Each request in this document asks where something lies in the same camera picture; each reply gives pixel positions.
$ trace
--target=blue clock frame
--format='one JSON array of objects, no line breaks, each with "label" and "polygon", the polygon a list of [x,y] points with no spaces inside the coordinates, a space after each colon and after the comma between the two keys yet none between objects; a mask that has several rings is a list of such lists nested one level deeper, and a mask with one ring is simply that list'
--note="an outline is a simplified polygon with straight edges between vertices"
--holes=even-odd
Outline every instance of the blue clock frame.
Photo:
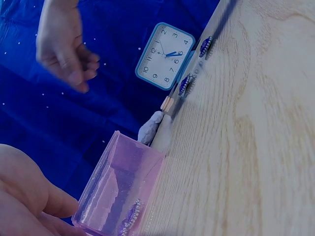
[{"label": "blue clock frame", "polygon": [[[139,73],[138,73],[138,69],[139,69],[139,66],[141,65],[141,62],[142,62],[142,60],[143,60],[143,57],[145,56],[145,53],[146,53],[146,51],[147,51],[147,49],[148,49],[148,47],[149,47],[149,45],[150,45],[150,43],[151,43],[151,41],[152,41],[152,38],[153,38],[153,36],[155,35],[155,33],[156,33],[156,31],[157,31],[157,29],[158,29],[158,27],[159,27],[160,25],[165,25],[165,26],[171,27],[171,28],[173,28],[173,29],[175,29],[175,30],[177,30],[177,31],[179,31],[179,32],[182,32],[182,33],[184,33],[184,34],[186,34],[186,35],[189,35],[189,36],[192,38],[192,45],[191,45],[191,47],[190,47],[190,49],[189,49],[189,53],[186,55],[186,57],[185,57],[185,59],[184,59],[184,61],[183,61],[182,66],[180,67],[180,69],[178,70],[178,72],[177,72],[177,74],[176,74],[175,80],[173,81],[173,83],[171,84],[171,86],[170,86],[169,88],[163,88],[163,87],[161,87],[161,86],[159,86],[159,85],[153,83],[152,81],[147,80],[146,78],[142,77],[142,76],[139,75]],[[190,33],[187,33],[187,32],[185,32],[185,31],[183,31],[183,30],[181,30],[181,29],[179,29],[179,28],[176,28],[176,27],[174,27],[174,26],[172,26],[172,25],[170,25],[170,24],[168,24],[168,23],[165,23],[165,22],[158,23],[158,24],[155,26],[155,28],[154,28],[154,30],[153,30],[153,32],[152,32],[152,34],[151,34],[151,36],[150,36],[150,38],[149,38],[149,40],[148,40],[148,42],[147,42],[146,47],[144,48],[144,50],[143,50],[143,52],[142,52],[142,55],[141,55],[141,57],[140,57],[140,60],[139,60],[139,62],[138,62],[138,64],[137,64],[137,67],[136,67],[136,69],[135,69],[136,76],[137,76],[138,78],[140,78],[140,79],[142,79],[142,80],[144,80],[144,81],[146,81],[146,82],[148,82],[148,83],[150,83],[150,84],[152,84],[152,85],[154,85],[154,86],[156,86],[156,87],[158,87],[158,88],[164,90],[164,91],[167,91],[167,90],[172,89],[173,86],[174,86],[174,84],[175,84],[175,82],[178,82],[178,81],[181,79],[181,77],[182,77],[182,75],[183,75],[183,73],[184,73],[184,70],[186,69],[186,67],[187,67],[187,65],[188,65],[188,63],[189,63],[189,61],[191,60],[192,55],[193,55],[193,53],[194,53],[194,51],[192,51],[192,49],[193,49],[195,43],[196,43],[196,40],[195,40],[195,38],[194,38]]]}]

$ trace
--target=translucent container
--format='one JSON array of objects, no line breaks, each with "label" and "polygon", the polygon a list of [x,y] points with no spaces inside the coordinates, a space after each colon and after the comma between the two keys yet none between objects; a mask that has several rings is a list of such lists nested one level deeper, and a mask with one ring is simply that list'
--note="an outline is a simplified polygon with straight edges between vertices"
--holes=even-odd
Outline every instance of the translucent container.
[{"label": "translucent container", "polygon": [[72,217],[91,236],[136,236],[164,154],[116,131]]}]

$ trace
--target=wooden table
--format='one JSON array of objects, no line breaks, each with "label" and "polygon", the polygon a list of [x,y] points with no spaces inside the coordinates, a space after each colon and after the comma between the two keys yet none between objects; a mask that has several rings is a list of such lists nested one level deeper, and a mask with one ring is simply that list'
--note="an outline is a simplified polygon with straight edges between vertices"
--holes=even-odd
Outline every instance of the wooden table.
[{"label": "wooden table", "polygon": [[315,1],[221,0],[209,35],[141,235],[314,236]]}]

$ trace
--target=clock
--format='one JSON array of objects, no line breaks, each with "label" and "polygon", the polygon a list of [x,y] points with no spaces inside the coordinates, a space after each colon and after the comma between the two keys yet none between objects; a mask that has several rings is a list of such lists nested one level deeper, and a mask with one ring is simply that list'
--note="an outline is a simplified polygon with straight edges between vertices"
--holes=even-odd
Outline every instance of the clock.
[{"label": "clock", "polygon": [[194,37],[167,23],[159,23],[136,67],[136,75],[162,90],[170,90],[185,70],[195,45]]}]

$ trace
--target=purple jewel decoration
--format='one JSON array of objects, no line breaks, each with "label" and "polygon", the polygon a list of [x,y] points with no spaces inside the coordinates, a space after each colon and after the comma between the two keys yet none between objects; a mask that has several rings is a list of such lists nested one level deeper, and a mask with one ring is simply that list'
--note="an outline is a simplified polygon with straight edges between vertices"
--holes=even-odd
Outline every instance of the purple jewel decoration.
[{"label": "purple jewel decoration", "polygon": [[182,94],[185,92],[187,85],[189,84],[190,80],[192,78],[192,74],[190,73],[189,75],[187,75],[181,82],[180,86],[179,86],[179,96],[182,96]]},{"label": "purple jewel decoration", "polygon": [[197,76],[193,76],[191,81],[189,82],[189,84],[187,85],[187,88],[185,90],[185,94],[184,94],[184,98],[188,97],[188,95],[191,93],[191,91],[193,90],[193,88],[195,87],[196,84],[196,78]]},{"label": "purple jewel decoration", "polygon": [[141,200],[138,199],[136,203],[128,211],[126,218],[122,221],[118,228],[118,236],[127,236],[128,231],[132,228],[133,224],[138,218],[141,209]]},{"label": "purple jewel decoration", "polygon": [[202,42],[201,47],[200,47],[200,54],[199,54],[200,58],[203,57],[207,53],[207,51],[210,48],[211,43],[212,43],[212,36],[209,36]]}]

